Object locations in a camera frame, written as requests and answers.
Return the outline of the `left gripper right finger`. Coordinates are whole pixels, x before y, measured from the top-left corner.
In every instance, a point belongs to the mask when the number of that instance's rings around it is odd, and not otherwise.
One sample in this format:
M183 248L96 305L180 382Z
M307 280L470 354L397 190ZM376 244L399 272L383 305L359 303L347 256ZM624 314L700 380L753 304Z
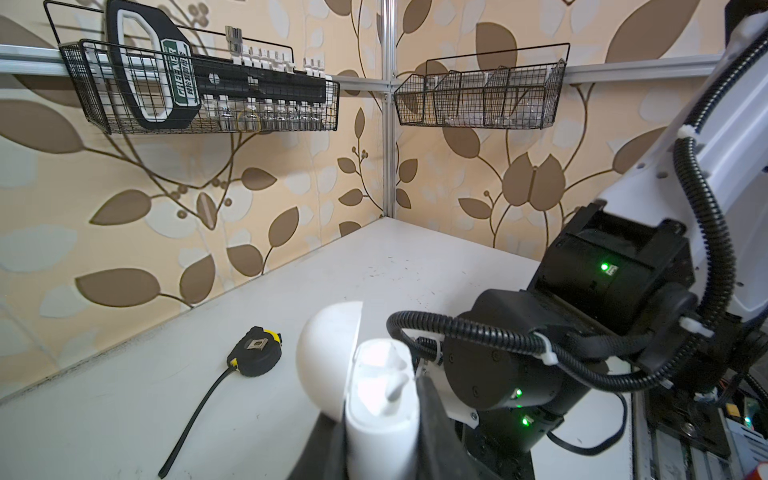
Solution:
M459 440L431 378L416 379L420 403L417 479L499 479L473 458Z

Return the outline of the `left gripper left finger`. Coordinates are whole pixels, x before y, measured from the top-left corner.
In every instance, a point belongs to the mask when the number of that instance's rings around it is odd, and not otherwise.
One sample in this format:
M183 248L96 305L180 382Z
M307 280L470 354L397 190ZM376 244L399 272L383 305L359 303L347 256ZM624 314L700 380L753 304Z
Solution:
M289 480L345 480L346 431L343 423L320 413Z

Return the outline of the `white round earbud case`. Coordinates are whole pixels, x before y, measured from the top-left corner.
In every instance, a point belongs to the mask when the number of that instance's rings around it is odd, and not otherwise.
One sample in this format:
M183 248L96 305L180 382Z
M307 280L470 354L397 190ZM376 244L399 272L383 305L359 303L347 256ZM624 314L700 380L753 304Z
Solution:
M320 417L301 459L304 476L412 479L420 404L409 349L359 342L363 304L330 305L304 325L296 368Z

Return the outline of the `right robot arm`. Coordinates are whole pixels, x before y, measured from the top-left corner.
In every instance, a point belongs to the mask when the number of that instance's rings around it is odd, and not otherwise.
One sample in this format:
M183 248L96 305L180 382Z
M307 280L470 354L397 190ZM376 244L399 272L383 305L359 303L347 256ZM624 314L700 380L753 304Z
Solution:
M541 440L581 457L609 452L559 437L589 392L650 403L655 427L695 442L717 422L720 377L746 377L767 350L767 5L731 1L726 48L696 97L624 175L579 208L529 285L489 289L458 316L401 311L390 336L440 364L475 410L450 420L417 384L421 479L529 479Z

